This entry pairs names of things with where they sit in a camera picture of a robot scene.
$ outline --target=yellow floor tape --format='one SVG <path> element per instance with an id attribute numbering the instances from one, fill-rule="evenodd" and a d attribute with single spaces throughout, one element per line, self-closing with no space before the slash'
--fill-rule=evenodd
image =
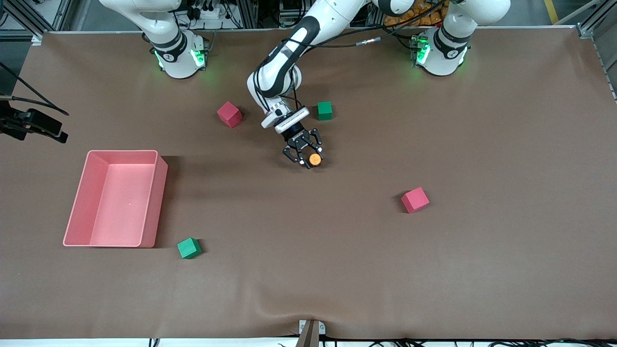
<path id="1" fill-rule="evenodd" d="M 555 5 L 553 5 L 553 0 L 544 0 L 544 4 L 546 5 L 546 10 L 549 12 L 550 22 L 555 24 L 559 21 L 557 17 L 557 12 L 555 11 Z"/>

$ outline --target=green led light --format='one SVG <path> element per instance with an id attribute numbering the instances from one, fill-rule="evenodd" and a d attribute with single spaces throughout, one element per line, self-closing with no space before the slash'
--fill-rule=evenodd
<path id="1" fill-rule="evenodd" d="M 162 69 L 163 68 L 163 62 L 160 61 L 159 53 L 157 51 L 154 51 L 154 55 L 156 56 L 156 59 L 159 61 L 159 66 Z"/>
<path id="2" fill-rule="evenodd" d="M 467 48 L 465 48 L 463 52 L 461 53 L 461 59 L 458 61 L 459 65 L 462 64 L 463 61 L 465 61 L 465 53 L 467 53 Z"/>
<path id="3" fill-rule="evenodd" d="M 419 43 L 427 43 L 428 42 L 428 38 L 425 36 L 413 36 L 412 37 L 412 41 L 413 42 L 419 42 Z"/>
<path id="4" fill-rule="evenodd" d="M 431 45 L 427 43 L 424 45 L 424 47 L 422 47 L 421 50 L 418 51 L 418 63 L 424 64 L 430 52 L 431 52 Z"/>
<path id="5" fill-rule="evenodd" d="M 191 55 L 193 56 L 193 60 L 195 61 L 195 64 L 197 64 L 197 66 L 201 67 L 204 66 L 204 53 L 200 52 L 200 51 L 193 51 L 191 50 Z"/>

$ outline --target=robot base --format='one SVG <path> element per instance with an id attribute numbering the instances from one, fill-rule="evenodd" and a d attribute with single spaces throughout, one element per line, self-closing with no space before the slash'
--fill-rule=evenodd
<path id="1" fill-rule="evenodd" d="M 467 48 L 454 59 L 444 57 L 435 46 L 433 40 L 438 28 L 430 28 L 410 40 L 412 47 L 412 64 L 414 67 L 422 67 L 428 73 L 436 76 L 450 75 L 463 63 Z"/>
<path id="2" fill-rule="evenodd" d="M 175 62 L 168 62 L 156 54 L 161 70 L 173 78 L 188 78 L 199 70 L 205 70 L 208 59 L 209 41 L 190 30 L 182 32 L 186 35 L 187 45 Z"/>

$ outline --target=pink bin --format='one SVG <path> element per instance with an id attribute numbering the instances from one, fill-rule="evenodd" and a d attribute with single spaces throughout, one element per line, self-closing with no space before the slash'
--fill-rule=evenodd
<path id="1" fill-rule="evenodd" d="M 65 246 L 153 247 L 167 163 L 157 151 L 90 151 Z"/>

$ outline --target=red cube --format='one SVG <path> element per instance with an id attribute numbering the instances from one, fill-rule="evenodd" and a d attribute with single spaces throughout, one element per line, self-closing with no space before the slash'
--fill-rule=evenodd
<path id="1" fill-rule="evenodd" d="M 424 193 L 422 187 L 408 191 L 405 195 L 403 195 L 402 201 L 408 213 L 416 212 L 429 203 L 426 193 Z"/>
<path id="2" fill-rule="evenodd" d="M 240 110 L 229 101 L 227 101 L 223 107 L 219 108 L 217 113 L 223 123 L 227 124 L 230 128 L 237 126 L 242 120 L 242 113 L 240 113 Z"/>

